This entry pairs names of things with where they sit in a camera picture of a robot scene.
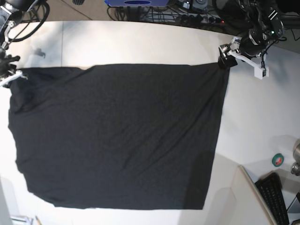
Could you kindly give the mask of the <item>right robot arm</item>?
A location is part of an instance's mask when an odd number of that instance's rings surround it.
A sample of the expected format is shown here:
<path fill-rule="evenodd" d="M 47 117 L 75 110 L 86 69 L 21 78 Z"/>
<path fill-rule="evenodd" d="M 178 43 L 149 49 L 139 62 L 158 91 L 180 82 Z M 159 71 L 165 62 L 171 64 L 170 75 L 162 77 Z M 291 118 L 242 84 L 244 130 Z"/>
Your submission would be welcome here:
<path fill-rule="evenodd" d="M 219 47 L 232 36 L 208 30 L 145 22 L 64 22 L 59 40 L 62 56 L 85 65 L 76 67 L 16 69 L 18 56 L 4 52 L 12 39 L 9 31 L 22 20 L 18 9 L 5 3 L 0 7 L 1 74 L 18 75 L 12 88 L 66 88 L 76 82 L 78 89 L 146 83 L 161 78 L 195 79 L 216 74 L 226 76 L 218 65 Z"/>

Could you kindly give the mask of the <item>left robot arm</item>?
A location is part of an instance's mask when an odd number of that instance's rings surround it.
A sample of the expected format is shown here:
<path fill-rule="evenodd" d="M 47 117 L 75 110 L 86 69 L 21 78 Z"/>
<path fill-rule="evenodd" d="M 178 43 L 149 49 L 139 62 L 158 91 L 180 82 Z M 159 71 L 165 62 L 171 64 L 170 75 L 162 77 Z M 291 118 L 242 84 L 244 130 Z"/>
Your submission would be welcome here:
<path fill-rule="evenodd" d="M 298 0 L 229 0 L 223 8 L 212 1 L 217 15 L 232 28 L 240 30 L 230 43 L 219 46 L 218 65 L 229 69 L 241 60 L 254 68 L 256 78 L 268 77 L 266 65 L 269 48 L 285 41 L 285 30 L 300 28 Z"/>

